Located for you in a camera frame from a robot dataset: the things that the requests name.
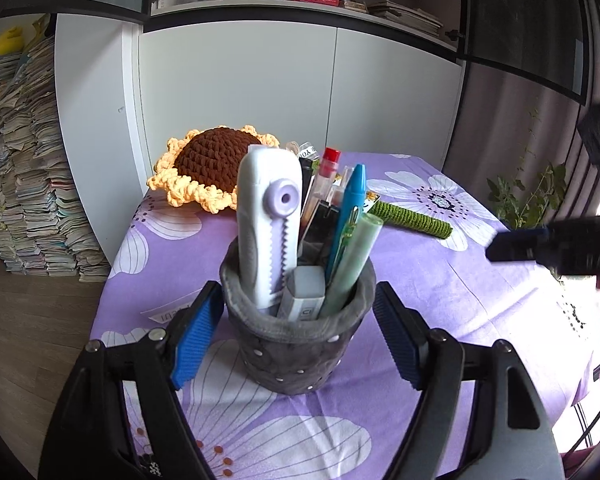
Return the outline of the blue pen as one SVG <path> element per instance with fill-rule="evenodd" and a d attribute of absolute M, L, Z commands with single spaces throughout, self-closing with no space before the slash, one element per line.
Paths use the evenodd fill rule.
<path fill-rule="evenodd" d="M 366 166 L 357 164 L 350 175 L 339 206 L 339 217 L 332 237 L 332 247 L 326 266 L 325 278 L 327 284 L 332 280 L 332 274 L 334 274 L 339 260 L 342 234 L 349 223 L 355 223 L 358 220 L 358 214 L 364 207 L 365 196 Z"/>

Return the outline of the purple floral tablecloth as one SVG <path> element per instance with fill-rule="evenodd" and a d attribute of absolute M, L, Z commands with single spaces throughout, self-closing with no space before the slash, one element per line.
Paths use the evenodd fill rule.
<path fill-rule="evenodd" d="M 600 328 L 573 312 L 558 281 L 531 263 L 492 264 L 500 222 L 422 159 L 349 153 L 382 200 L 451 225 L 446 240 L 385 226 L 377 277 L 434 327 L 461 341 L 511 342 L 551 422 L 591 388 Z M 146 193 L 102 292 L 92 328 L 107 346 L 138 341 L 216 280 L 237 234 L 233 211 L 172 207 Z M 290 322 L 225 313 L 197 375 L 178 393 L 220 479 L 378 479 L 417 404 L 372 314 Z"/>

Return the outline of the green potted plant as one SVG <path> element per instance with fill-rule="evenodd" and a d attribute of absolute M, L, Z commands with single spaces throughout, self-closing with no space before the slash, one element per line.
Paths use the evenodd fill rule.
<path fill-rule="evenodd" d="M 489 208 L 511 230 L 547 222 L 566 196 L 566 158 L 559 140 L 544 126 L 542 110 L 537 105 L 529 107 L 486 177 Z"/>

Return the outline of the light green pen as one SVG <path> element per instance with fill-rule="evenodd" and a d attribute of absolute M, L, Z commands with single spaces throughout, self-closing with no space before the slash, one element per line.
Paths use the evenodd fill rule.
<path fill-rule="evenodd" d="M 374 214 L 362 214 L 358 222 L 347 229 L 342 239 L 342 251 L 338 266 L 329 283 L 319 318 L 328 318 L 338 313 L 346 303 L 350 292 L 360 277 L 378 239 L 384 222 Z"/>

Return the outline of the yellow plush toy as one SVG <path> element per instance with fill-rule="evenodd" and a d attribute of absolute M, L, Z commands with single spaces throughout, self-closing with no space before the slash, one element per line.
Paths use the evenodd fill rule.
<path fill-rule="evenodd" d="M 15 26 L 0 35 L 0 56 L 21 52 L 24 48 L 23 29 Z"/>

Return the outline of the white eraser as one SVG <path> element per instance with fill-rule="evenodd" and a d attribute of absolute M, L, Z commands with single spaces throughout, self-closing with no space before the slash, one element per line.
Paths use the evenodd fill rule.
<path fill-rule="evenodd" d="M 277 317 L 289 322 L 314 321 L 325 299 L 321 266 L 297 266 L 286 279 Z"/>

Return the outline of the white purple correction tape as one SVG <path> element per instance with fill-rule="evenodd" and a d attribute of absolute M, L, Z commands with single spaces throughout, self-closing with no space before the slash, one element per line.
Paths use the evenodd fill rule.
<path fill-rule="evenodd" d="M 298 157 L 250 145 L 237 180 L 239 279 L 262 313 L 276 315 L 286 278 L 297 266 L 301 206 Z"/>

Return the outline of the crochet sunflower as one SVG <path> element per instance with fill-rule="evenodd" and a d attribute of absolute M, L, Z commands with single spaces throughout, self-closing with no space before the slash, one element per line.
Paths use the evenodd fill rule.
<path fill-rule="evenodd" d="M 181 139 L 166 141 L 166 151 L 156 160 L 147 186 L 165 192 L 166 201 L 175 208 L 195 203 L 210 214 L 234 210 L 239 165 L 251 145 L 277 148 L 279 140 L 252 125 L 190 130 Z"/>

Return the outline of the stack of papers on floor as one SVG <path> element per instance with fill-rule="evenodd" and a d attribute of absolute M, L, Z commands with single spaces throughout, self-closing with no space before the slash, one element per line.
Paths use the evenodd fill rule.
<path fill-rule="evenodd" d="M 54 42 L 0 55 L 0 259 L 7 271 L 105 281 L 60 130 Z"/>

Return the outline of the green crochet stem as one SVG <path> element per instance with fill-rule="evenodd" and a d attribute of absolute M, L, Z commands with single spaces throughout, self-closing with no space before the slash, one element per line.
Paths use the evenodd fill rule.
<path fill-rule="evenodd" d="M 439 240 L 446 240 L 453 232 L 453 228 L 449 222 L 432 218 L 426 214 L 420 214 L 419 212 L 411 211 L 395 204 L 381 202 L 380 200 L 374 203 L 368 212 L 389 226 L 426 234 Z"/>

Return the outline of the white wall cabinet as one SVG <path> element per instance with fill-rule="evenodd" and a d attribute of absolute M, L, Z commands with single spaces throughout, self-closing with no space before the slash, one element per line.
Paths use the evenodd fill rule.
<path fill-rule="evenodd" d="M 206 6 L 151 26 L 59 14 L 62 136 L 114 258 L 172 136 L 253 125 L 283 141 L 404 153 L 441 167 L 462 70 L 426 39 L 289 6 Z"/>

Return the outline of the grey felt pen holder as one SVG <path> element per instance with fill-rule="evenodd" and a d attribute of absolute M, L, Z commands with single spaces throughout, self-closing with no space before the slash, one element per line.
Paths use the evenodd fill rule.
<path fill-rule="evenodd" d="M 366 262 L 344 308 L 330 318 L 289 322 L 262 313 L 242 291 L 238 241 L 232 240 L 220 266 L 228 319 L 248 375 L 259 385 L 285 396 L 321 388 L 370 312 L 376 274 Z"/>

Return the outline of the red capped clear pen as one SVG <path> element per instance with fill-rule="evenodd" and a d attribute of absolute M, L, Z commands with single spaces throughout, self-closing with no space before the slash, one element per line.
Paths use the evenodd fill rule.
<path fill-rule="evenodd" d="M 300 218 L 300 234 L 303 235 L 309 226 L 314 211 L 321 200 L 326 197 L 332 189 L 341 152 L 336 148 L 325 148 L 320 164 L 317 167 L 312 184 L 309 188 L 308 198 L 303 206 Z"/>

